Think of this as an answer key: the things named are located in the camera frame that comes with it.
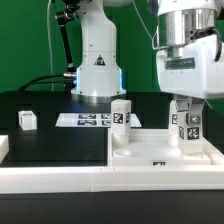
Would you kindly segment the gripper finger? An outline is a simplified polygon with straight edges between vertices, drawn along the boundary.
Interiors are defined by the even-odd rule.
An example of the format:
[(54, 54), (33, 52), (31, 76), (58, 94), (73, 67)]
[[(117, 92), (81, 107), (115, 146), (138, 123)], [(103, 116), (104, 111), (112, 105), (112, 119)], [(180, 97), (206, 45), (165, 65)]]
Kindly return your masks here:
[(204, 102), (204, 99), (193, 97), (188, 98), (188, 124), (190, 126), (196, 126), (202, 123)]
[(178, 112), (183, 112), (188, 110), (188, 98), (182, 95), (175, 95), (174, 101), (176, 109)]

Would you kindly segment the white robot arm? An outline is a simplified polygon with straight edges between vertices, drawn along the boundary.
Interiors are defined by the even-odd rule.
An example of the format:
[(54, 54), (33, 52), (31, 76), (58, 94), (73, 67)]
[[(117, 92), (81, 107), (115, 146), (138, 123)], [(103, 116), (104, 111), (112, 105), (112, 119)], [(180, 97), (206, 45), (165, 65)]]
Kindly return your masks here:
[[(103, 102), (125, 93), (116, 63), (116, 27), (104, 9), (133, 2), (80, 0), (83, 53), (73, 95)], [(147, 7), (158, 19), (152, 47), (160, 90), (176, 96), (187, 125), (199, 125), (204, 101), (224, 97), (224, 42), (216, 29), (224, 0), (147, 0)]]

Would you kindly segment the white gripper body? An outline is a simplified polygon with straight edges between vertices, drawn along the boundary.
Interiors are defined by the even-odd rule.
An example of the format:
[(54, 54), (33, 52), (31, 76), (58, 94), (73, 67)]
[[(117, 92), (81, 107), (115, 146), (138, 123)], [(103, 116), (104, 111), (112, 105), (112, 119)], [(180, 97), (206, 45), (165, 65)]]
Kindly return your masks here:
[(162, 92), (201, 99), (224, 98), (224, 43), (217, 54), (217, 36), (198, 39), (183, 48), (181, 58), (170, 59), (166, 50), (156, 55), (157, 77)]

